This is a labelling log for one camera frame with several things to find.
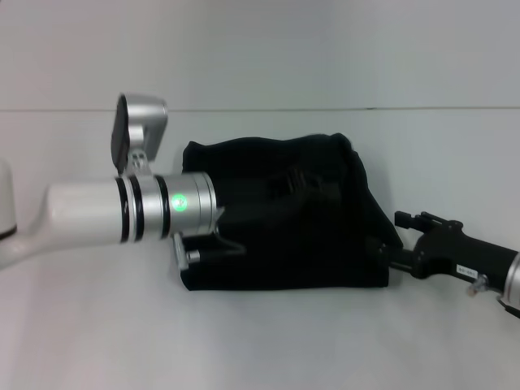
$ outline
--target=black fabric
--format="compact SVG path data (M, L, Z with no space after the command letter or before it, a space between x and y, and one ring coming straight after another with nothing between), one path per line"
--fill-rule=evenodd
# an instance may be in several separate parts
M322 188L336 186L340 196L335 199L327 191L313 189L296 192L269 202L275 207L271 209L279 212L260 213L266 218L225 222L228 210L232 214L233 206L247 197L237 190L240 183L248 183L244 187L255 189L261 201L270 196L269 188L276 178L295 169L320 178ZM181 272L187 289L388 285L388 264L367 256L366 239L376 238L399 248L402 243L368 189L361 159L343 135L290 141L243 138L209 146L190 142L184 150L184 172L195 171L209 174L220 205L226 207L220 233L244 245L247 253L190 265ZM234 180L239 184L230 185ZM184 243L187 250L202 252L219 244L214 237L192 238Z

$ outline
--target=black mount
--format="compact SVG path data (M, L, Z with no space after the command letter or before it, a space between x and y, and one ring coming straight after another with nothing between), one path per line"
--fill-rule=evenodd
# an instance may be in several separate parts
M487 278L487 289L503 292L517 251L468 237L462 232L462 222L442 219L427 212L413 217L397 211L395 224L424 234L414 250L380 245L379 255L386 258L390 267L409 272L418 279L446 274L473 283L477 275L482 275Z

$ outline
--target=white table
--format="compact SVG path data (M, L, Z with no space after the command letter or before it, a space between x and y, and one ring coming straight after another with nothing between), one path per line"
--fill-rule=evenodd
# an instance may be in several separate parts
M0 273L0 388L518 388L520 319L448 276L384 289L188 292L171 247Z

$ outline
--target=white wall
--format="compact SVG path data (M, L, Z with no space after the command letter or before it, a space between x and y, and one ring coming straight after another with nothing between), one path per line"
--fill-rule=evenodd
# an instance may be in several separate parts
M173 111L158 172L179 171L190 140L342 132L389 216L428 210L516 248L520 110L327 109L520 106L518 11L3 0L0 155L19 226L47 183L114 175L113 109L132 91ZM396 272L385 290L188 293L170 256L166 242L83 249L0 273L0 388L518 386L520 320L459 280Z

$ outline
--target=robotic arm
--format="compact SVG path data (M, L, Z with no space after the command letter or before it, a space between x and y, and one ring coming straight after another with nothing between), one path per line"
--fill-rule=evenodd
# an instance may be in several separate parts
M451 275L470 282L468 295L492 290L500 294L499 302L520 318L520 253L468 237L463 224L448 221L427 212L412 217L395 213L395 225L424 233L413 250L376 245L375 252L388 265L409 272L414 278L426 279L436 274Z
M186 253L182 237L212 234L222 210L207 174L160 176L150 170L166 125L164 101L122 95L111 140L119 176L51 185L26 232L15 234L11 173L0 164L0 269L44 252L168 237L180 270L196 262L200 254Z

